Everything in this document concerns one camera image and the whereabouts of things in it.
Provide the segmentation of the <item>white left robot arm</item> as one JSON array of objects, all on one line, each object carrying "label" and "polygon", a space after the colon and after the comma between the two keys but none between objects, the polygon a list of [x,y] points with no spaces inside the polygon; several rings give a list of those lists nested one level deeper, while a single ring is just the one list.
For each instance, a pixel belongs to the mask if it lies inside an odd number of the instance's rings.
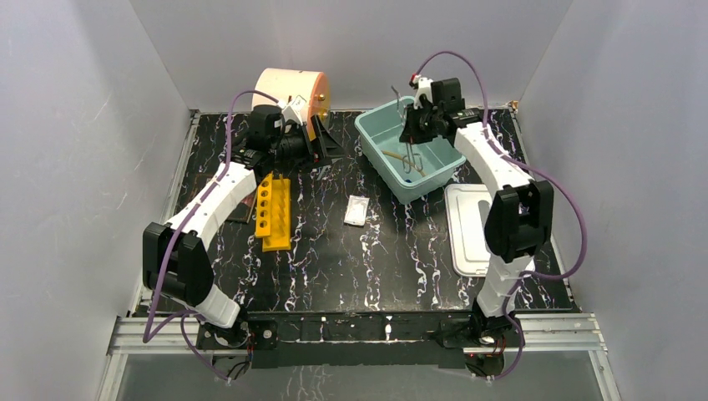
[{"label": "white left robot arm", "polygon": [[260,104],[247,130],[228,144],[228,160],[181,211],[143,234],[143,284],[217,327],[230,348],[248,340],[243,308],[223,293],[208,256],[211,240],[248,196],[264,251],[291,249],[291,183],[283,172],[314,170],[343,156],[320,114],[303,119],[293,103]]}]

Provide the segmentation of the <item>small white plastic packet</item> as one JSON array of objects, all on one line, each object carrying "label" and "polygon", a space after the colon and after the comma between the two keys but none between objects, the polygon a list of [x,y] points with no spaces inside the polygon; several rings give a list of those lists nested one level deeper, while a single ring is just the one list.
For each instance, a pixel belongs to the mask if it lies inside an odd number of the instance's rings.
[{"label": "small white plastic packet", "polygon": [[364,196],[350,195],[343,222],[350,226],[364,226],[367,220],[369,199]]}]

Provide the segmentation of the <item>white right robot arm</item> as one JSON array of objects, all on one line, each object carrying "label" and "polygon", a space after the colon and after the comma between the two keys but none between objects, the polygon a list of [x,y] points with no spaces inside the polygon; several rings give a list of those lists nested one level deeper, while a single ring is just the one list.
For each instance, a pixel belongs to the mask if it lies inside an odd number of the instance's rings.
[{"label": "white right robot arm", "polygon": [[433,80],[415,73],[415,94],[404,111],[400,142],[406,146],[447,140],[474,168],[491,206],[483,234],[491,258],[483,288],[472,305],[472,339],[493,345],[508,330],[518,281],[551,237],[554,189],[526,173],[494,137],[488,111],[465,105],[457,78]]}]

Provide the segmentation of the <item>white bin lid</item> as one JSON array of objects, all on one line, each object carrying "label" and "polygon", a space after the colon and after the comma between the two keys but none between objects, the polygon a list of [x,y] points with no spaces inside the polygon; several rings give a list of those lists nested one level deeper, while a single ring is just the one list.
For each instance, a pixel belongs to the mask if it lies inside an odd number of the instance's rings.
[{"label": "white bin lid", "polygon": [[485,185],[451,184],[444,198],[455,272],[461,277],[486,277],[491,254],[484,226],[492,196]]}]

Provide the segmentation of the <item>yellow test tube rack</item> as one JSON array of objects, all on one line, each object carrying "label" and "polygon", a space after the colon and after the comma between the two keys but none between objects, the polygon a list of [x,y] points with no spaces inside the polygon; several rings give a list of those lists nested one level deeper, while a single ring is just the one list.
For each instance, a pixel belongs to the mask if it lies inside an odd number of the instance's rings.
[{"label": "yellow test tube rack", "polygon": [[267,175],[256,192],[255,237],[262,251],[291,249],[291,181],[283,175]]}]

